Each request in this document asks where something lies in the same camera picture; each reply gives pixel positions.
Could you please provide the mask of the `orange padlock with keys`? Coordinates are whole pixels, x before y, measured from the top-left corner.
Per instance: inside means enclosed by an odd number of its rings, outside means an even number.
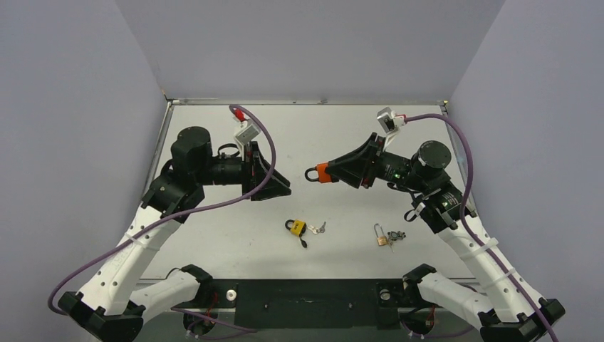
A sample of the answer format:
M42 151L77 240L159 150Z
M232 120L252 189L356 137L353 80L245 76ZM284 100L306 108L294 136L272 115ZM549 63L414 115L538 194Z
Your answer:
M335 176L332 176L327 172L327 168L327 162L317 164L314 167L308 168L304 172L304 177L309 182L319 182L322 184L338 182L338 179Z

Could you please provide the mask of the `yellow padlock with keys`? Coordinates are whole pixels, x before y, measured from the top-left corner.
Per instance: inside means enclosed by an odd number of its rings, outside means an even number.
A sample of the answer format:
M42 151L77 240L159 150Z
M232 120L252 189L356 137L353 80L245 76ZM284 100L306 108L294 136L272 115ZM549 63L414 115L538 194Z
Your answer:
M284 222L284 227L301 243L304 249L308 248L307 242L303 239L303 235L307 232L317 235L322 234L326 230L326 222L323 222L320 226L313 226L299 219L288 219Z

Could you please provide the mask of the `small brass padlock with keys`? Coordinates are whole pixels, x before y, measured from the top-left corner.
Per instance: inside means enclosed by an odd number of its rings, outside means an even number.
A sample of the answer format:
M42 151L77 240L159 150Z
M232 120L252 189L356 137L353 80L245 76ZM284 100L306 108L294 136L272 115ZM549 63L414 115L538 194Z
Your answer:
M373 230L376 236L378 246L389 247L392 252L394 251L393 244L397 241L402 241L407 237L406 233L402 231L385 232L383 227L378 223L374 224Z

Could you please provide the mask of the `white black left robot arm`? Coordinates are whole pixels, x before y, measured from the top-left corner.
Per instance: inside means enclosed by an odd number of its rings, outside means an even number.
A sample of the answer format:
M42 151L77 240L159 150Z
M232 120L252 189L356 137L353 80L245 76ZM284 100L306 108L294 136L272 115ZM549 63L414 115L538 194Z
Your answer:
M99 341L133 341L145 323L174 306L208 304L212 277L192 264L143 289L137 284L162 245L202 209L205 187L240 185L241 198L252 201L290 195L289 181L261 154L259 134L266 134L264 126L242 123L234 134L237 153L215 155L207 129L181 130L119 245L99 258L90 281L60 297L59 309Z

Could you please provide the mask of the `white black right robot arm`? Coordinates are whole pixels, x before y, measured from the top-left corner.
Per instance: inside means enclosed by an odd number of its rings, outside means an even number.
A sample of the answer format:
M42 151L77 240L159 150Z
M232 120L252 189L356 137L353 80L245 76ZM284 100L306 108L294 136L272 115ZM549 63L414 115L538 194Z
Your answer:
M372 134L348 154L317 166L318 181L369 188L382 180L408 193L408 222L421 219L445 242L478 281L475 292L422 264L402 278L403 298L420 308L434 304L478 330L484 341L536 341L552 334L565 309L529 286L483 227L477 211L447 174L452 154L436 140L422 143L412 157L386 150L387 138Z

